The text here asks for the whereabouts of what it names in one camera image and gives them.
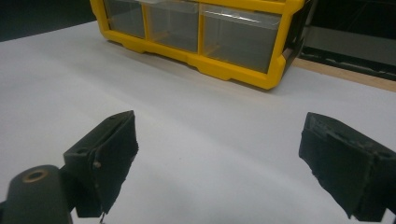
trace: screw hole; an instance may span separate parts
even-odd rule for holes
[[[33,183],[40,179],[43,179],[49,174],[46,170],[34,170],[31,173],[25,175],[22,179],[24,183]]]

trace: white table surface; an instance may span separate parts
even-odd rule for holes
[[[0,43],[0,201],[15,175],[63,166],[77,140],[131,109],[140,151],[107,224],[359,223],[298,157],[305,115],[396,149],[394,92],[296,67],[261,91],[129,51],[91,22]]]

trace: clear plastic drawer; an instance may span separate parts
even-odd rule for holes
[[[145,37],[143,13],[134,0],[105,0],[110,29],[127,35]]]
[[[202,5],[204,55],[267,73],[281,15]]]
[[[197,3],[174,0],[145,6],[150,40],[176,49],[197,52]]]

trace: yellow plastic frame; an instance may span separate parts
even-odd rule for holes
[[[304,0],[195,0],[194,2],[281,14],[282,17],[277,31],[268,73],[261,73],[204,56],[202,54],[204,16],[202,15],[199,16],[198,52],[191,53],[154,43],[149,40],[149,28],[146,16],[147,9],[144,5],[142,5],[142,10],[146,33],[145,39],[110,30],[104,0],[91,0],[91,6],[93,14],[98,20],[102,35],[109,40],[121,43],[127,49],[139,53],[157,53],[187,63],[196,67],[203,74],[222,80],[235,79],[267,90],[275,87],[282,78],[286,65],[286,59],[283,57],[282,51],[289,32],[291,19],[293,14],[304,6]]]

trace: storage drawer unit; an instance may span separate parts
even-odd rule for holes
[[[91,0],[91,4],[103,36],[127,49],[157,53],[212,77],[264,89],[276,86],[286,71],[291,46],[287,40],[297,46],[304,26],[305,17],[299,16],[299,27],[293,29],[298,32],[289,34],[293,15],[307,6],[305,0]]]

